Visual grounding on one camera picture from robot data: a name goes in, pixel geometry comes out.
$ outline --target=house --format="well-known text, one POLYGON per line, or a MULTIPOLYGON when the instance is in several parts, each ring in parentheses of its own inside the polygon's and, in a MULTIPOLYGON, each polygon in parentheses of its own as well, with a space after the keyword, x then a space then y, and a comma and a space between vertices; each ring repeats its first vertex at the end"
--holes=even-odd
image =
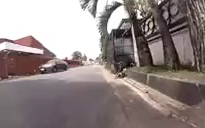
POLYGON ((32 36, 13 41, 0 38, 0 79, 39 73, 38 67, 55 57, 32 36))
POLYGON ((44 57, 55 57, 54 53, 48 50, 43 44, 41 44, 33 36, 26 36, 26 37, 20 38, 18 40, 15 40, 14 43, 27 46, 27 47, 31 47, 31 48, 42 49, 44 51, 43 53, 44 57))

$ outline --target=leaf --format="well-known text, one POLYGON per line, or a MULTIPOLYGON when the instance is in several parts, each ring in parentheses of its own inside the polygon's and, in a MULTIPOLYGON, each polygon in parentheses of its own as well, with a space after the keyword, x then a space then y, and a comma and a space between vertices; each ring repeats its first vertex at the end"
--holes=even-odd
POLYGON ((80 6, 83 10, 88 10, 95 18, 97 14, 97 3, 99 0, 80 0, 80 6))
POLYGON ((107 5, 103 12, 98 16, 98 30, 101 34, 102 37, 106 37, 108 36, 108 32, 107 32, 107 24, 108 21, 112 15, 112 13, 121 5, 123 5, 122 3, 119 2, 112 2, 110 5, 107 5))

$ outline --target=dark car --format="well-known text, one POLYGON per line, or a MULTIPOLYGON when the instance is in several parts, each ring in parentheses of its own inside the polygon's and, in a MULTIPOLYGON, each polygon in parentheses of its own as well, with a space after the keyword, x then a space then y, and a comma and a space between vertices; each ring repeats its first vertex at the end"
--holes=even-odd
POLYGON ((57 72, 61 70, 65 71, 68 69, 68 67, 69 66, 65 61, 60 59, 53 59, 41 65, 39 68, 40 68, 40 72, 44 74, 49 72, 57 72))

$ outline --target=grass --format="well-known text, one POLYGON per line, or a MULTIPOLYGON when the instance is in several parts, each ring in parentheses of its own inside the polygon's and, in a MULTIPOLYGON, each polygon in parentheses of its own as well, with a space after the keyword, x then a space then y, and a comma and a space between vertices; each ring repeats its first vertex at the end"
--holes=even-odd
POLYGON ((204 73, 198 73, 186 69, 182 69, 174 72, 174 71, 168 71, 163 66, 156 66, 156 67, 140 67, 140 68, 135 67, 130 70, 155 74, 166 78, 174 78, 174 79, 189 80, 189 81, 205 80, 204 73))

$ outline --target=tree trunk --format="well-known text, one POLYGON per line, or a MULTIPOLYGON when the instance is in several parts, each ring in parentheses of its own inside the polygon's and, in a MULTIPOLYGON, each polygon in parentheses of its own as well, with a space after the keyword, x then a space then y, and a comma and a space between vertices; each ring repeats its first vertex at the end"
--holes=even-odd
POLYGON ((163 41, 164 64, 170 70, 178 70, 180 67, 180 60, 171 33, 169 32, 169 27, 162 16, 162 10, 155 0, 149 0, 149 4, 163 41))
POLYGON ((138 47, 137 47, 137 40, 136 40, 136 36, 135 36, 135 28, 132 26, 131 27, 131 31, 132 31, 132 43, 133 43, 133 50, 134 50, 134 59, 135 59, 135 63, 136 63, 136 67, 140 67, 142 64, 142 55, 140 55, 140 53, 138 52, 138 47))
POLYGON ((135 40, 135 45, 138 50, 138 58, 140 61, 140 66, 153 66, 153 60, 149 45, 142 33, 141 27, 138 25, 136 15, 132 17, 132 36, 135 40))
POLYGON ((205 0, 186 0, 186 6, 195 67, 205 73, 205 0))

